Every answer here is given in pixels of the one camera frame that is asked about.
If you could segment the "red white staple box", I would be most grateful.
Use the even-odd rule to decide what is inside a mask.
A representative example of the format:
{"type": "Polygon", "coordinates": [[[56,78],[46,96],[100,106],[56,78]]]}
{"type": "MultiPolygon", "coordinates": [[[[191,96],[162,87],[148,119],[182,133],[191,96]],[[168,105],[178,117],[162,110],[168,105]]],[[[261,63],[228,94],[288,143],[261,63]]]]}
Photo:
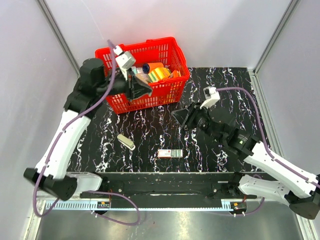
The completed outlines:
{"type": "Polygon", "coordinates": [[[183,157],[182,149],[159,149],[157,151],[158,158],[181,158],[183,157]]]}

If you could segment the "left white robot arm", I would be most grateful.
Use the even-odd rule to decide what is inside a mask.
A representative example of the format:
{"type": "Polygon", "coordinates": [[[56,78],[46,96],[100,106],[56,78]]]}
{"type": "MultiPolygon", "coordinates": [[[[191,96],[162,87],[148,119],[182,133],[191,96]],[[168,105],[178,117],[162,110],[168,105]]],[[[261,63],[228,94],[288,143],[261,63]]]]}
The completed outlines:
{"type": "Polygon", "coordinates": [[[98,198],[107,195],[108,185],[97,173],[67,174],[71,155],[107,96],[125,94],[129,100],[136,100],[153,91],[135,76],[132,67],[136,59],[128,50],[117,45],[110,51],[112,68],[109,74],[100,58],[83,62],[47,151],[34,168],[25,169],[23,176],[34,185],[35,191],[42,190],[62,201],[86,191],[98,198]]]}

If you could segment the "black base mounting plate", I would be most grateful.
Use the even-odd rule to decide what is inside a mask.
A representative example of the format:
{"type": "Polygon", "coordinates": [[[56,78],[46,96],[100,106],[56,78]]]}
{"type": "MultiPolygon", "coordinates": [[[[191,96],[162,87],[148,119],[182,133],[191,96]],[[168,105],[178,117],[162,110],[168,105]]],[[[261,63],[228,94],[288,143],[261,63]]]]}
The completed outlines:
{"type": "Polygon", "coordinates": [[[139,209],[176,210],[178,208],[209,209],[221,207],[221,200],[255,199],[236,189],[232,180],[239,180],[237,173],[101,173],[102,183],[93,193],[83,197],[97,196],[103,192],[113,193],[112,208],[130,208],[122,198],[131,199],[139,209]]]}

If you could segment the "red plastic shopping basket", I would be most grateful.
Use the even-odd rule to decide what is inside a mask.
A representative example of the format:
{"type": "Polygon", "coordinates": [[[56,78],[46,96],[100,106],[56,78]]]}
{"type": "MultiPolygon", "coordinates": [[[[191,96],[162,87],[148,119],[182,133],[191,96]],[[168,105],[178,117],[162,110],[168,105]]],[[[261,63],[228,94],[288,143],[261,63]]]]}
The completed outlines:
{"type": "Polygon", "coordinates": [[[116,114],[156,107],[180,101],[186,81],[190,78],[187,61],[174,37],[148,39],[135,44],[120,44],[122,50],[129,51],[136,59],[135,67],[143,64],[163,63],[170,71],[179,71],[181,76],[150,84],[151,94],[129,100],[124,93],[110,94],[108,104],[116,114]]]}

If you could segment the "yellow green sponge pack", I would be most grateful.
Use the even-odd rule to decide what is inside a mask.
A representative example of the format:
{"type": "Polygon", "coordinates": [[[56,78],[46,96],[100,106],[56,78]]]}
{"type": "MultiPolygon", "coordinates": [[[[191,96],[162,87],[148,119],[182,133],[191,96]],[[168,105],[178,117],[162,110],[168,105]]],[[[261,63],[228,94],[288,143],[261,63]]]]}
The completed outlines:
{"type": "Polygon", "coordinates": [[[166,67],[157,67],[148,73],[148,78],[152,83],[166,80],[171,75],[171,71],[166,67]]]}

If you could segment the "teal white small box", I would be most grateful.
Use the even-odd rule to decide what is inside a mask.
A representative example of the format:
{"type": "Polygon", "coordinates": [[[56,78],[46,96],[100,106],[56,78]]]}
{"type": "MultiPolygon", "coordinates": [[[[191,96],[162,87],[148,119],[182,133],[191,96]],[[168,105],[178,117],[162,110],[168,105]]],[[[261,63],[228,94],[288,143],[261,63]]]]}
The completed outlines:
{"type": "Polygon", "coordinates": [[[135,74],[140,74],[143,73],[143,68],[142,67],[133,67],[132,68],[135,74]]]}

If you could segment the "beige and white stapler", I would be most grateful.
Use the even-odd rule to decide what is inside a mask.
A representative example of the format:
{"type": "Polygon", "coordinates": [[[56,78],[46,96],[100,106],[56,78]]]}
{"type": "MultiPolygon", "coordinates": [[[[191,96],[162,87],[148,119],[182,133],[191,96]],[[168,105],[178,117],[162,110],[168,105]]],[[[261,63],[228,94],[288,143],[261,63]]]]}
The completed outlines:
{"type": "Polygon", "coordinates": [[[136,148],[134,142],[122,134],[119,134],[117,136],[117,139],[122,145],[124,145],[126,148],[128,148],[131,151],[133,151],[136,148]]]}

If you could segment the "orange tube blue cap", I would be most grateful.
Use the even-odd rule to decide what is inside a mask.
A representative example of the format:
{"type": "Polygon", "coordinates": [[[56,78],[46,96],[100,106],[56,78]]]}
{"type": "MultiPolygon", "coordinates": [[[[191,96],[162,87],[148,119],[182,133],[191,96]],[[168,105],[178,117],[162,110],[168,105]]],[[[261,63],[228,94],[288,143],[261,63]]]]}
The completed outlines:
{"type": "Polygon", "coordinates": [[[153,71],[156,68],[163,68],[164,64],[162,62],[151,62],[151,63],[144,63],[142,65],[142,71],[145,74],[148,74],[149,72],[153,71]]]}

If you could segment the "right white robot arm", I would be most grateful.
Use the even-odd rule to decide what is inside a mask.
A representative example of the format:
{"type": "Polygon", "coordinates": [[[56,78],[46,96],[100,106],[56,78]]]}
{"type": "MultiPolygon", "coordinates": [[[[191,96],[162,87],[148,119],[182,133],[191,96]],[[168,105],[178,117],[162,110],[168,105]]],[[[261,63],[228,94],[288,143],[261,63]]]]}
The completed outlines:
{"type": "Polygon", "coordinates": [[[320,211],[320,177],[292,164],[270,150],[265,139],[259,140],[240,129],[235,119],[227,117],[213,106],[220,100],[223,88],[204,88],[205,101],[193,102],[171,115],[185,130],[198,128],[220,144],[234,158],[258,167],[274,178],[258,179],[236,172],[227,183],[227,192],[233,198],[252,195],[277,201],[295,214],[314,220],[320,211]]]}

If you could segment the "aluminium frame rail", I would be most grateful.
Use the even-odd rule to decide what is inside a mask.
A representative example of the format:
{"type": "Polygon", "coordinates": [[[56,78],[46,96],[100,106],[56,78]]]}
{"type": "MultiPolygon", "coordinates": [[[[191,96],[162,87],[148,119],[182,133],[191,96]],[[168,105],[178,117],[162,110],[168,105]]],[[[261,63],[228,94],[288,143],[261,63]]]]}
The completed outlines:
{"type": "Polygon", "coordinates": [[[279,180],[262,179],[241,172],[206,175],[94,175],[56,181],[53,190],[33,199],[45,209],[91,211],[232,211],[227,200],[247,196],[267,198],[288,205],[293,191],[279,180]]]}

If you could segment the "orange snack packet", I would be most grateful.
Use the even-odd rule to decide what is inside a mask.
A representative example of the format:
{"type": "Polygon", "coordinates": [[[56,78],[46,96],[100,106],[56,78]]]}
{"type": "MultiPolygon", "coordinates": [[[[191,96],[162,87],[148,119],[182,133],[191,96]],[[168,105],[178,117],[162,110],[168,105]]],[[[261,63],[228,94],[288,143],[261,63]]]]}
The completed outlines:
{"type": "Polygon", "coordinates": [[[179,70],[174,70],[169,76],[165,77],[164,80],[170,80],[174,78],[179,78],[181,77],[181,73],[179,70]]]}

